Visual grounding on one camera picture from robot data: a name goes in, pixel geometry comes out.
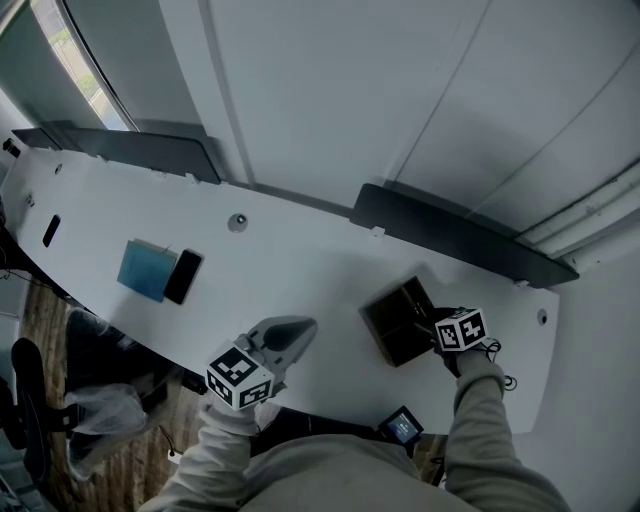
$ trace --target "gray sweatshirt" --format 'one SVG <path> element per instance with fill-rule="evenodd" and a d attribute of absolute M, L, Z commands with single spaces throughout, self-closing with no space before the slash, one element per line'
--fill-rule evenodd
<path fill-rule="evenodd" d="M 569 510 L 543 476 L 516 458 L 502 370 L 481 352 L 458 357 L 446 491 L 421 482 L 405 451 L 353 436 L 289 441 L 250 459 L 253 408 L 221 401 L 202 413 L 199 442 L 141 512 Z"/>

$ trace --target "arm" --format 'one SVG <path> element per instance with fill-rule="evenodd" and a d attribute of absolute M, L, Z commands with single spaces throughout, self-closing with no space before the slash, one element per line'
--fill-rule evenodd
<path fill-rule="evenodd" d="M 569 510 L 546 478 L 516 458 L 500 367 L 478 351 L 461 354 L 457 365 L 461 377 L 445 454 L 447 490 L 482 511 Z"/>
<path fill-rule="evenodd" d="M 139 512 L 238 510 L 246 496 L 244 470 L 249 465 L 254 408 L 234 411 L 214 396 L 200 417 L 198 444 L 182 456 L 180 466 L 160 494 Z"/>

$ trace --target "white table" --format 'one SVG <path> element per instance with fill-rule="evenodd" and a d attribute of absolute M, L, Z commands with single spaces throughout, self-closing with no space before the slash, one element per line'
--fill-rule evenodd
<path fill-rule="evenodd" d="M 484 309 L 490 334 L 503 344 L 498 362 L 518 379 L 505 396 L 512 429 L 533 428 L 558 315 L 559 298 L 547 290 L 517 288 L 313 208 L 79 153 L 23 151 L 2 197 L 10 232 L 45 273 L 168 359 L 203 373 L 218 344 L 259 320 L 308 315 L 318 320 L 318 336 L 289 369 L 289 388 L 274 402 L 369 425 L 406 405 L 426 432 L 442 434 L 453 417 L 454 378 L 433 352 L 400 368 L 387 365 L 358 313 L 371 297 L 418 275 L 436 306 Z M 235 213 L 249 221 L 241 234 L 227 228 Z M 54 214 L 60 227 L 45 248 L 42 237 Z M 154 302 L 116 281 L 127 241 L 136 238 L 205 256 L 184 305 Z M 548 316 L 544 326 L 540 309 Z"/>

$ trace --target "black phone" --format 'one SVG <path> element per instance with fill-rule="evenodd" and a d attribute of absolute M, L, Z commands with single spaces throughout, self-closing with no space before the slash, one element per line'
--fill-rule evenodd
<path fill-rule="evenodd" d="M 49 244 L 51 243 L 51 239 L 53 238 L 53 235 L 56 234 L 56 229 L 58 229 L 59 225 L 60 225 L 60 217 L 58 217 L 57 215 L 54 215 L 53 218 L 51 219 L 51 222 L 49 222 L 49 227 L 47 228 L 47 232 L 44 234 L 44 238 L 42 239 L 42 243 L 44 244 L 45 247 L 49 247 Z"/>
<path fill-rule="evenodd" d="M 176 304 L 182 304 L 191 282 L 200 268 L 200 263 L 202 263 L 202 256 L 188 249 L 182 251 L 164 289 L 164 296 Z"/>

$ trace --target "black panel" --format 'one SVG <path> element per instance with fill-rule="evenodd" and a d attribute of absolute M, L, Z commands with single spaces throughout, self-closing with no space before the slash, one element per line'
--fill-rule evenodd
<path fill-rule="evenodd" d="M 350 218 L 365 228 L 379 226 L 385 234 L 476 267 L 547 288 L 580 277 L 513 240 L 435 206 L 376 185 L 364 185 Z"/>
<path fill-rule="evenodd" d="M 116 130 L 68 129 L 65 133 L 91 156 L 220 184 L 201 142 L 185 137 Z"/>
<path fill-rule="evenodd" d="M 24 144 L 31 148 L 60 149 L 47 132 L 42 128 L 29 128 L 27 130 L 12 130 Z"/>

